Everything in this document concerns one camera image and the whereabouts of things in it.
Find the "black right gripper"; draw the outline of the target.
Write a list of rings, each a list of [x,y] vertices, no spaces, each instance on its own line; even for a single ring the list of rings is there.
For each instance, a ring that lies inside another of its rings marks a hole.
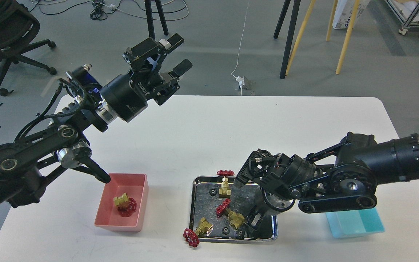
[[[284,200],[258,187],[255,191],[254,207],[246,215],[244,224],[249,231],[257,231],[264,216],[274,216],[290,210],[296,199]]]

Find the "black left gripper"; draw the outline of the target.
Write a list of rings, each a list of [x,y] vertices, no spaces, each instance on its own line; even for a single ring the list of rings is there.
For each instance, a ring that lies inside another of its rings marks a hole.
[[[164,59],[169,53],[184,43],[184,38],[175,33],[168,40],[148,37],[134,47],[128,47],[122,57],[130,65],[131,70],[119,75],[100,90],[103,102],[108,111],[130,122],[148,106],[148,100],[155,100],[161,106],[180,88],[180,77],[193,64],[184,59],[173,70],[158,73]],[[139,72],[150,69],[152,72]]]

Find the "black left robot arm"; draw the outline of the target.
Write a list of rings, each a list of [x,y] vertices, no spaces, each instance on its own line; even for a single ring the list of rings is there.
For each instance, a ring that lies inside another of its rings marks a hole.
[[[0,204],[7,201],[16,208],[39,203],[46,187],[67,169],[110,182],[106,171],[91,159],[83,131],[95,126],[105,132],[115,118],[129,122],[147,108],[148,100],[160,106],[165,103],[179,90],[180,76],[192,67],[185,59],[173,70],[159,72],[163,60],[183,43],[184,39],[174,34],[159,41],[149,37],[127,48],[123,58],[130,70],[106,85],[90,75],[88,64],[68,71],[67,80],[58,80],[47,110],[63,89],[75,102],[56,114],[43,111],[13,143],[0,145]]]

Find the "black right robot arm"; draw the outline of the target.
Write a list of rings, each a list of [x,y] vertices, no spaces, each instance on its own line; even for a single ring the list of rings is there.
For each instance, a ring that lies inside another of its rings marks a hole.
[[[348,132],[341,141],[305,158],[253,151],[234,186],[258,185],[248,224],[258,230],[265,216],[291,209],[305,213],[376,207],[378,185],[419,179],[419,133],[377,143],[373,135]]]

